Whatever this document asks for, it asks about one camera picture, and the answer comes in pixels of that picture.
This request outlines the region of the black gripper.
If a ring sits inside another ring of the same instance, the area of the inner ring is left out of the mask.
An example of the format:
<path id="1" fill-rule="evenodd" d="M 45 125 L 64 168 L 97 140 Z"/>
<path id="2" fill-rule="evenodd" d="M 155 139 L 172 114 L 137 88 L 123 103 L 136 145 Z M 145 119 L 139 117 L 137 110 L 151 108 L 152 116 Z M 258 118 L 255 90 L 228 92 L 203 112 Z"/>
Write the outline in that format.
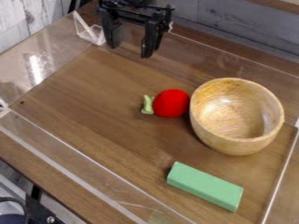
<path id="1" fill-rule="evenodd" d="M 164 32 L 172 29 L 175 7 L 157 0 L 97 0 L 103 31 L 111 48 L 120 45 L 121 20 L 144 26 L 141 57 L 149 58 L 159 49 Z"/>

